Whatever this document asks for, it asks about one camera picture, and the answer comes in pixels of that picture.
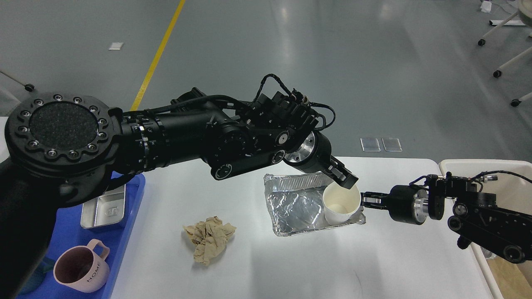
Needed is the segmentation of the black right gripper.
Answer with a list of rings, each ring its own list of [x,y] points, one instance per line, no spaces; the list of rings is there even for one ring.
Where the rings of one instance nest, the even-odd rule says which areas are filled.
[[[390,193],[361,192],[365,208],[388,210],[392,220],[422,225],[428,216],[428,191],[419,187],[396,185]]]

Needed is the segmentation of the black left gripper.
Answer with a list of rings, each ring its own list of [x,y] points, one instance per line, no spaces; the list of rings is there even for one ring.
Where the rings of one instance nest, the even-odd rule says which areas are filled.
[[[285,155],[285,163],[301,172],[323,172],[344,189],[351,189],[359,180],[331,154],[329,139],[319,131],[311,131],[300,147]]]

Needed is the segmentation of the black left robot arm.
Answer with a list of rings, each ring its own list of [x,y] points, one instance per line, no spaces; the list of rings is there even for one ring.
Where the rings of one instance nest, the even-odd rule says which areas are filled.
[[[57,211],[125,185],[137,174],[201,159],[215,180],[285,162],[357,182],[331,153],[331,126],[313,103],[266,74],[252,101],[197,88],[154,109],[111,108],[95,97],[36,93],[2,132],[1,297],[13,299],[45,256]]]

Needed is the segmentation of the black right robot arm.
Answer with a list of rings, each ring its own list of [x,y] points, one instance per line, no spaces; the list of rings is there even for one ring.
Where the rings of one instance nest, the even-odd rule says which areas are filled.
[[[464,250],[477,244],[513,264],[532,258],[531,216],[500,208],[496,195],[484,192],[484,183],[496,181],[498,174],[530,178],[505,170],[481,172],[472,177],[428,174],[395,185],[389,193],[363,192],[361,206],[387,210],[392,220],[422,225],[427,218],[441,220],[445,199],[454,199],[449,229],[458,234],[457,246]]]

